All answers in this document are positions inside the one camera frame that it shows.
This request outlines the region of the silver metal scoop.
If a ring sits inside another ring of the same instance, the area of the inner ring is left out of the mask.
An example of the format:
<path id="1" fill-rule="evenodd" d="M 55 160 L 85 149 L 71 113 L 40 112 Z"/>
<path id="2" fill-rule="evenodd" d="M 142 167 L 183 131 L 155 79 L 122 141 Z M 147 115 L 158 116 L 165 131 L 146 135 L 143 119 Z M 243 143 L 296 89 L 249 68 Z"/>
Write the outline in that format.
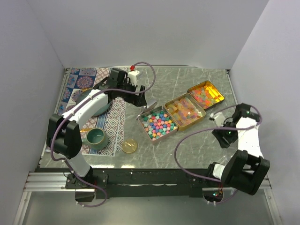
<path id="1" fill-rule="evenodd" d="M 146 113 L 154 109 L 156 105 L 157 105 L 156 99 L 149 100 L 145 106 L 140 107 L 140 113 L 137 115 L 136 119 L 138 119 L 138 117 L 141 116 L 143 113 Z"/>

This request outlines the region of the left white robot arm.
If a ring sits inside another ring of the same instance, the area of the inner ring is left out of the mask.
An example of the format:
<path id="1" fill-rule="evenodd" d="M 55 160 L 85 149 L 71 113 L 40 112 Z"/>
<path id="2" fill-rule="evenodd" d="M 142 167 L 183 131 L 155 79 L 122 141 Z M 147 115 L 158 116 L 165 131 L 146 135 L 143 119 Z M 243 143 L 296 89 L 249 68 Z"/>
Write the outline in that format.
<path id="1" fill-rule="evenodd" d="M 93 176 L 91 166 L 81 153 L 80 129 L 98 110 L 116 98 L 137 107 L 146 106 L 145 86 L 137 90 L 139 76 L 140 72 L 133 67 L 129 72 L 112 68 L 109 75 L 96 84 L 78 105 L 62 115 L 53 114 L 49 118 L 46 145 L 71 166 L 78 175 L 76 182 L 82 188 L 93 184 Z"/>

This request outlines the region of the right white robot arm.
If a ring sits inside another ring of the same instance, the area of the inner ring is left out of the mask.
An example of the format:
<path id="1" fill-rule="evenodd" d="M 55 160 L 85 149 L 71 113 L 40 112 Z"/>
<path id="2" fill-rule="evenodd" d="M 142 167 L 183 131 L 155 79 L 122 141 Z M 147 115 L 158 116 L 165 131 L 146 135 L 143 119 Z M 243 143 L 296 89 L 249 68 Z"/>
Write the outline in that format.
<path id="1" fill-rule="evenodd" d="M 205 175 L 206 183 L 215 187 L 220 182 L 236 190 L 254 195 L 264 180 L 270 162 L 264 159 L 259 144 L 258 129 L 262 122 L 258 111 L 252 106 L 238 104 L 233 115 L 226 118 L 222 112 L 210 114 L 217 128 L 212 131 L 220 147 L 227 149 L 234 142 L 238 147 L 226 165 L 214 162 Z"/>

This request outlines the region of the gold tin of neon candies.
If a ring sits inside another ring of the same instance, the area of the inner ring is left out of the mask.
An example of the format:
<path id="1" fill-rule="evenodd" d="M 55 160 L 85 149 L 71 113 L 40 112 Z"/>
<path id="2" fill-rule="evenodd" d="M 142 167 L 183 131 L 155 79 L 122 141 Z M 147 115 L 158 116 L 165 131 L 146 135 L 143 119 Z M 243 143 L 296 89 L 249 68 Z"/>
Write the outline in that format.
<path id="1" fill-rule="evenodd" d="M 215 107 L 225 100 L 225 97 L 210 81 L 204 81 L 188 89 L 187 93 L 191 94 L 205 111 Z"/>

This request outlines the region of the gold tin of pastel candies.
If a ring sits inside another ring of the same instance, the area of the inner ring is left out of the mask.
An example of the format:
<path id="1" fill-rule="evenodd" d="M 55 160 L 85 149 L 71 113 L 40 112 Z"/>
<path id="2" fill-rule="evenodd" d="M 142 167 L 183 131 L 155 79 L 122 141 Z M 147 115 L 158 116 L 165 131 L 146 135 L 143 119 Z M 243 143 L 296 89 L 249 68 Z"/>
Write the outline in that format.
<path id="1" fill-rule="evenodd" d="M 177 124 L 178 131 L 188 129 L 206 116 L 205 110 L 189 93 L 165 103 L 165 108 Z"/>

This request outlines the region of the pink tin of star candies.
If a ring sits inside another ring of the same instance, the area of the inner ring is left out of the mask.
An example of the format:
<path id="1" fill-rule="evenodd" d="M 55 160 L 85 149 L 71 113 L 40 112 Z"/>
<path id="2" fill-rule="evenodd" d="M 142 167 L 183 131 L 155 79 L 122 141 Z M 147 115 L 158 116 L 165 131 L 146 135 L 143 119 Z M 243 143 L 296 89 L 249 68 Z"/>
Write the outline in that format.
<path id="1" fill-rule="evenodd" d="M 152 143 L 159 142 L 178 131 L 178 125 L 164 106 L 158 106 L 138 116 L 144 132 Z"/>

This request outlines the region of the teal ceramic plate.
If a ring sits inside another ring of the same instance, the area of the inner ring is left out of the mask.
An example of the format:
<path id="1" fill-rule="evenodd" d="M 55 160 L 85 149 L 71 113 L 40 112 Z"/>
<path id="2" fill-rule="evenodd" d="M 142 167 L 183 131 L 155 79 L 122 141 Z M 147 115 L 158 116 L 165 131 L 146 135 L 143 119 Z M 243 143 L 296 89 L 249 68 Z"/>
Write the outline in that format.
<path id="1" fill-rule="evenodd" d="M 85 91 L 83 91 L 78 97 L 77 97 L 77 100 L 76 100 L 76 104 L 79 104 L 81 101 L 83 101 L 85 99 L 85 97 L 87 97 L 90 92 L 91 92 L 92 88 L 89 88 Z M 92 117 L 97 117 L 97 116 L 100 116 L 101 114 L 105 113 L 109 107 L 111 105 L 111 102 L 109 102 L 108 104 L 106 104 L 105 106 L 101 107 L 97 112 L 95 112 Z"/>

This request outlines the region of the patterned placemat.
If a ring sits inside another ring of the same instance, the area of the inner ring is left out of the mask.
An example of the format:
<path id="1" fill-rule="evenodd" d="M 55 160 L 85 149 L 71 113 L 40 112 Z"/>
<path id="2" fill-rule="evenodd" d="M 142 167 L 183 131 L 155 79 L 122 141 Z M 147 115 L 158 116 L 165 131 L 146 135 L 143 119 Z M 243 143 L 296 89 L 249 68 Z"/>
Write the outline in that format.
<path id="1" fill-rule="evenodd" d="M 71 110 L 76 105 L 77 97 L 83 91 L 92 88 L 107 77 L 110 70 L 110 68 L 68 68 L 56 113 L 62 115 L 64 112 Z M 105 113 L 97 117 L 91 117 L 83 125 L 82 129 L 103 129 L 108 136 L 108 145 L 103 150 L 96 150 L 83 145 L 81 148 L 82 154 L 113 157 L 117 151 L 121 151 L 124 140 L 125 109 L 125 101 L 122 98 L 117 98 L 111 102 Z M 87 132 L 81 133 L 81 137 L 85 138 L 86 134 Z"/>

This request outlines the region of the gold spoon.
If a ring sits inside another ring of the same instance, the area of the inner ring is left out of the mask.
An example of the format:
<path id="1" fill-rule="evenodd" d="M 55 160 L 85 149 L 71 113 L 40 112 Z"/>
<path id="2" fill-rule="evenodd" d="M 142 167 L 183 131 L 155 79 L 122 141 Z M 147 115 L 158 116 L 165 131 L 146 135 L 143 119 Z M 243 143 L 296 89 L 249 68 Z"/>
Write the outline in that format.
<path id="1" fill-rule="evenodd" d="M 89 132 L 90 130 L 91 130 L 91 128 L 85 128 L 85 129 L 81 129 L 80 132 L 85 133 L 85 132 Z"/>

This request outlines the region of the teal ceramic cup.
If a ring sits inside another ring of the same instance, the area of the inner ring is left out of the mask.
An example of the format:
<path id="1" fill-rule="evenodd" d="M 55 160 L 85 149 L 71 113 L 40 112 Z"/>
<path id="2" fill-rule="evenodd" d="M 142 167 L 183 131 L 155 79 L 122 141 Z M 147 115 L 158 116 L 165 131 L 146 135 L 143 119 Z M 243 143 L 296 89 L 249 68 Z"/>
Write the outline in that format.
<path id="1" fill-rule="evenodd" d="M 82 139 L 82 144 L 92 149 L 103 150 L 108 145 L 108 137 L 103 129 L 93 128 Z"/>

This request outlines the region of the round gold tin lid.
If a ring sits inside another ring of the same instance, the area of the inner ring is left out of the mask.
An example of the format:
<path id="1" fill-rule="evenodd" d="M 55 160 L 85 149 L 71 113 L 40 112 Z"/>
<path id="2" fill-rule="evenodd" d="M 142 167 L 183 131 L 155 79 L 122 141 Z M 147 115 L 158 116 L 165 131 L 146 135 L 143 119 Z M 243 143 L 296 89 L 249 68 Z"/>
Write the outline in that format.
<path id="1" fill-rule="evenodd" d="M 136 140 L 134 139 L 126 139 L 123 143 L 122 143 L 122 150 L 123 152 L 130 154 L 133 153 L 137 150 L 138 144 L 136 142 Z"/>

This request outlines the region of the black base bar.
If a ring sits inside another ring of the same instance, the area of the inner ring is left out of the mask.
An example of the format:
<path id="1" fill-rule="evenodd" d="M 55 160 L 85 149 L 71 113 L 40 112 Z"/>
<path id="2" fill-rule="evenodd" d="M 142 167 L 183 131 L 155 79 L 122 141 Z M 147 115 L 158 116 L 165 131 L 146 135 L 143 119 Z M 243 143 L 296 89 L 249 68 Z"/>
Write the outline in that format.
<path id="1" fill-rule="evenodd" d="M 93 169 L 90 185 L 68 174 L 66 189 L 75 190 L 78 200 L 92 198 L 189 196 L 202 198 L 205 190 L 223 187 L 218 182 L 191 176 L 181 169 L 107 168 Z"/>

